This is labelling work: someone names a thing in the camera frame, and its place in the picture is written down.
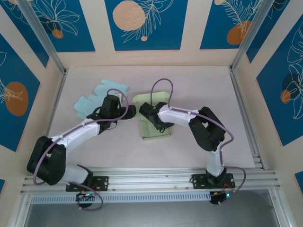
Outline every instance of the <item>metal vent grille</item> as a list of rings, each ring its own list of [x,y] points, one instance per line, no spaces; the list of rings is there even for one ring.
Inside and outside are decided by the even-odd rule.
[[[35,195],[31,204],[68,204],[75,203],[75,195]],[[103,194],[104,203],[122,202],[177,202],[177,201],[210,201],[209,192],[180,192],[180,193],[111,193]],[[83,203],[100,202],[99,197]]]

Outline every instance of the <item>white table surface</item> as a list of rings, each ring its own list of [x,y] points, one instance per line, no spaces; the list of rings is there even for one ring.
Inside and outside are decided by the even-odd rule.
[[[185,109],[208,106],[235,137],[223,150],[229,166],[255,167],[239,111],[232,81],[226,66],[119,66],[73,67],[68,71],[49,136],[61,134],[79,124],[74,104],[88,97],[102,79],[130,86],[128,100],[146,94],[154,82],[169,78],[174,84],[171,105]],[[155,92],[170,92],[170,84],[157,84]],[[175,125],[170,137],[143,140],[138,118],[118,122],[78,146],[67,157],[69,164],[86,167],[206,167],[206,151],[196,143],[191,130]]]

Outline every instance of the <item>light blue cloth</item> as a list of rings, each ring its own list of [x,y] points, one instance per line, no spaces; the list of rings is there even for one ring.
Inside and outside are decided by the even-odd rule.
[[[102,106],[103,99],[107,95],[107,91],[111,88],[118,89],[122,91],[125,96],[128,96],[127,90],[129,86],[124,84],[119,84],[111,80],[103,79],[101,80],[103,84],[99,84],[94,89],[95,94],[89,95],[89,98],[81,96],[74,105],[74,109],[78,111],[77,117],[85,119],[89,114],[91,114],[97,107]],[[110,94],[118,94],[116,91],[110,91]]]

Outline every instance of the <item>green cloth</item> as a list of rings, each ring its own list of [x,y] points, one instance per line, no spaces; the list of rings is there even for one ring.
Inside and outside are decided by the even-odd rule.
[[[169,93],[164,91],[156,92],[152,94],[152,103],[156,104],[158,102],[167,102],[168,98],[169,98]],[[151,102],[150,93],[137,95],[133,98],[133,103],[134,105],[136,105],[136,109],[137,109],[136,117],[140,119],[140,131],[141,131],[142,139],[148,140],[148,139],[170,136],[171,133],[169,128],[166,129],[163,133],[160,133],[158,130],[156,130],[155,126],[153,126],[153,124],[149,120],[147,120],[145,117],[139,114],[140,106],[145,102],[150,104]]]

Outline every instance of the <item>purple cable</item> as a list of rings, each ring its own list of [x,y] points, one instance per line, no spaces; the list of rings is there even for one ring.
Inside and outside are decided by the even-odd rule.
[[[39,168],[40,168],[40,166],[41,166],[41,164],[42,164],[42,162],[43,162],[43,159],[45,158],[45,156],[47,155],[47,153],[54,147],[54,145],[55,145],[56,143],[58,143],[60,140],[62,140],[62,139],[65,138],[66,136],[70,135],[70,134],[73,133],[74,131],[76,131],[76,130],[78,130],[78,129],[84,127],[84,126],[87,126],[87,125],[89,125],[89,124],[96,123],[96,122],[114,122],[114,121],[118,121],[118,120],[122,119],[122,118],[127,114],[129,104],[128,104],[128,100],[127,100],[126,95],[125,95],[122,91],[120,91],[120,90],[118,90],[118,89],[114,89],[114,88],[109,89],[109,90],[107,91],[107,94],[109,93],[109,91],[117,91],[117,92],[121,93],[122,96],[124,97],[124,99],[126,100],[126,109],[125,109],[125,112],[122,114],[122,116],[117,117],[117,118],[114,118],[114,119],[100,119],[100,120],[95,120],[95,121],[86,122],[84,125],[79,125],[79,126],[77,126],[76,128],[74,128],[74,129],[68,131],[66,134],[62,135],[62,138],[58,138],[57,140],[55,140],[55,141],[54,141],[54,142],[45,150],[45,152],[43,153],[43,155],[41,156],[41,158],[39,159],[39,161],[38,161],[38,163],[37,163],[36,169],[35,169],[35,171],[34,171],[34,177],[33,177],[33,182],[34,182],[35,185],[42,185],[42,184],[45,183],[44,181],[39,182],[39,183],[37,182],[38,170],[39,170]]]
[[[83,184],[76,183],[76,182],[71,182],[71,183],[72,183],[72,184],[75,184],[75,185],[77,185],[77,186],[80,186],[80,187],[82,187],[82,188],[85,188],[85,189],[87,189],[87,190],[89,190],[89,191],[91,191],[91,192],[93,192],[93,193],[94,193],[96,196],[98,196],[98,197],[100,198],[100,200],[101,200],[101,204],[100,204],[100,206],[98,206],[97,208],[93,208],[93,209],[84,209],[84,208],[82,208],[82,207],[80,206],[80,201],[83,200],[83,198],[87,198],[88,196],[83,196],[83,197],[81,197],[81,198],[78,200],[78,202],[77,202],[77,206],[79,207],[80,210],[84,210],[84,211],[96,211],[96,210],[99,210],[99,209],[102,208],[103,199],[102,199],[101,195],[100,195],[98,192],[96,192],[95,190],[93,190],[93,189],[91,189],[91,188],[89,188],[88,186],[85,186],[85,185],[83,185]]]
[[[167,78],[162,78],[162,79],[157,80],[157,81],[154,83],[154,85],[152,86],[152,88],[151,88],[151,105],[152,105],[152,93],[153,93],[153,89],[155,88],[156,84],[157,84],[158,82],[162,81],[162,80],[168,81],[168,82],[170,83],[170,85],[171,85],[171,92],[170,92],[170,95],[169,95],[169,99],[168,99],[168,101],[167,101],[167,106],[170,108],[170,100],[171,100],[172,93],[173,93],[173,91],[174,91],[174,85],[173,85],[173,83],[171,82],[171,80],[170,80],[170,79],[167,79]],[[186,114],[188,113],[188,111],[185,111],[185,110],[180,110],[180,109],[176,109],[176,108],[171,108],[171,109],[174,110],[174,111],[181,112],[181,113],[186,113]],[[224,165],[223,165],[222,148],[223,148],[224,146],[226,146],[227,144],[233,142],[233,140],[234,140],[233,134],[232,134],[227,128],[225,128],[223,125],[221,125],[220,123],[216,122],[215,120],[213,120],[213,119],[211,119],[211,118],[209,118],[209,117],[207,117],[207,116],[204,116],[204,115],[199,114],[199,113],[194,113],[194,112],[191,112],[191,114],[193,114],[193,115],[195,115],[195,116],[202,117],[202,118],[204,118],[204,119],[210,121],[211,123],[217,125],[217,126],[220,127],[221,129],[223,129],[226,133],[228,133],[228,134],[230,135],[230,137],[231,137],[231,139],[230,139],[229,141],[226,141],[225,143],[223,143],[223,144],[219,147],[221,165],[222,165],[223,167],[226,167],[226,168],[240,169],[240,170],[242,170],[243,173],[244,173],[243,181],[241,182],[241,184],[239,185],[239,187],[236,189],[236,191],[229,197],[229,198],[231,198],[235,193],[237,193],[237,192],[241,189],[241,187],[243,186],[243,184],[244,184],[244,182],[245,182],[245,180],[246,180],[246,172],[245,172],[245,170],[244,170],[243,168],[241,168],[241,167],[236,167],[236,166],[224,166]]]

